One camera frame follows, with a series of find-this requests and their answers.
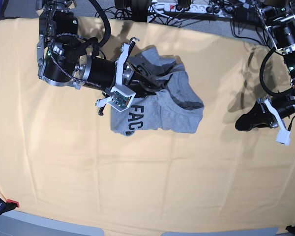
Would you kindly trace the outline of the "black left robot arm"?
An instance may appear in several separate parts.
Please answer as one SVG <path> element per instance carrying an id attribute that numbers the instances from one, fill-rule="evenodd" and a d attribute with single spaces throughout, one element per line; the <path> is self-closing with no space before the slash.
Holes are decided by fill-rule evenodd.
<path id="1" fill-rule="evenodd" d="M 235 20 L 261 28 L 268 37 L 265 44 L 270 49 L 259 71 L 260 84 L 267 96 L 257 99 L 252 109 L 236 121 L 238 131 L 276 128 L 280 119 L 295 117 L 295 14 L 292 4 L 291 0 L 250 0 L 248 8 L 235 9 Z M 291 87 L 282 92 L 272 91 L 265 83 L 266 64 L 275 53 L 282 56 L 291 78 Z"/>

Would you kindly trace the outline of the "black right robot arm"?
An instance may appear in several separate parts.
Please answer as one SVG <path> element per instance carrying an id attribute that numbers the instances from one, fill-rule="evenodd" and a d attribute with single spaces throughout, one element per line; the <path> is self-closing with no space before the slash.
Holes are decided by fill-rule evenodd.
<path id="1" fill-rule="evenodd" d="M 136 98 L 155 95 L 164 84 L 149 78 L 136 65 L 137 59 L 130 54 L 135 42 L 130 42 L 125 62 L 100 57 L 102 47 L 111 36 L 111 25 L 98 1 L 92 0 L 104 24 L 102 39 L 78 35 L 78 19 L 71 11 L 72 0 L 38 0 L 39 42 L 37 64 L 39 79 L 57 87 L 87 87 L 99 90 L 104 97 L 115 95 L 117 69 L 121 69 L 121 84 L 135 92 Z"/>

